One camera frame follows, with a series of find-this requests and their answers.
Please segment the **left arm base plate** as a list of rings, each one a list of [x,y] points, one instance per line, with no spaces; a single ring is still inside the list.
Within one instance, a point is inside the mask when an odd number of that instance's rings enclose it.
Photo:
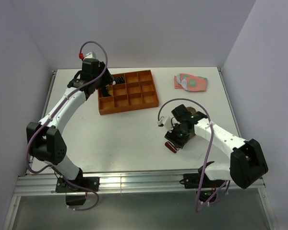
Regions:
[[[97,192],[99,189],[99,177],[84,177],[78,183],[59,178],[57,180],[56,193],[75,193],[75,192]]]

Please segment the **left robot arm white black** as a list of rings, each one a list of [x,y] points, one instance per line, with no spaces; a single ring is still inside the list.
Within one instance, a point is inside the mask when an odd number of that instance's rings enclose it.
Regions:
[[[67,146],[62,133],[65,126],[88,98],[97,90],[114,80],[107,63],[95,58],[84,58],[82,68],[67,84],[67,88],[53,107],[37,123],[31,122],[26,127],[27,150],[30,156],[46,163],[54,172],[58,173],[72,191],[83,188],[83,171],[67,156]]]

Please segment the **black white striped sock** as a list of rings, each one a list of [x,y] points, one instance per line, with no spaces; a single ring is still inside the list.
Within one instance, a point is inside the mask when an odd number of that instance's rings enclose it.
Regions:
[[[125,83],[125,77],[124,76],[118,76],[118,77],[114,78],[112,85],[124,84],[124,83]]]

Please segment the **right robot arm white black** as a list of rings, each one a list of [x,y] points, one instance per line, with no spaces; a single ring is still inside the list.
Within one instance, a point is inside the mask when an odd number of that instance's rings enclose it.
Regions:
[[[233,181],[242,189],[248,188],[268,172],[261,145],[255,139],[245,140],[209,120],[208,115],[198,111],[190,112],[181,104],[172,110],[176,119],[160,117],[158,125],[167,130],[166,146],[173,152],[182,149],[193,137],[199,136],[209,141],[208,147],[217,147],[227,157],[228,162],[205,160],[198,169],[199,184],[208,187],[214,182]]]

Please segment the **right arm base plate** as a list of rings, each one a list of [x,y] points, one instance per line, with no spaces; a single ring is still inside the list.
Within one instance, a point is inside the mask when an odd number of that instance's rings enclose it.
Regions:
[[[179,180],[179,183],[184,186],[185,189],[198,189],[201,179],[201,173],[185,173],[183,178]],[[202,188],[219,188],[224,187],[225,180],[210,180],[207,175],[204,175]]]

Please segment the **brown sock striped cuff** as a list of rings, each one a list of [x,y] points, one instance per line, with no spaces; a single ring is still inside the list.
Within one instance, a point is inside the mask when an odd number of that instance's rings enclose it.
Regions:
[[[182,104],[172,110],[172,115],[173,115],[173,118],[174,118],[173,121],[175,124],[181,124],[183,122],[189,122],[190,124],[192,124],[191,121],[193,121],[194,115],[196,115],[196,110],[193,107],[190,107],[190,106],[186,107],[185,105]],[[177,153],[180,150],[180,149],[176,149],[173,146],[173,144],[171,144],[167,140],[165,142],[165,146],[173,153]]]

